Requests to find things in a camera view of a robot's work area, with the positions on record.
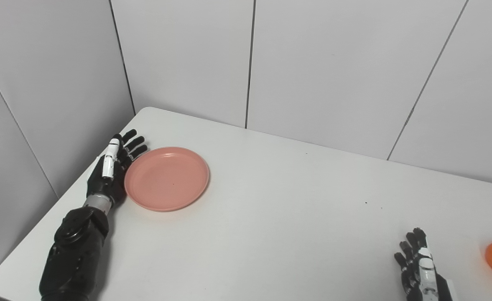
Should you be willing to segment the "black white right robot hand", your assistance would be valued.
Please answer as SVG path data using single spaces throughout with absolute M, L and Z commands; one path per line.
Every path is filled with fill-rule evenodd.
M 394 259 L 400 267 L 407 301 L 457 301 L 452 280 L 437 272 L 427 235 L 419 227 L 406 233 Z

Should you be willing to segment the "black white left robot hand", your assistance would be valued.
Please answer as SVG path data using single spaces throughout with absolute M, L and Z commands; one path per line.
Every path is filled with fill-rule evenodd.
M 145 137 L 134 128 L 123 135 L 115 134 L 89 176 L 87 197 L 100 195 L 107 197 L 112 204 L 123 202 L 127 196 L 124 187 L 127 170 L 147 151 Z

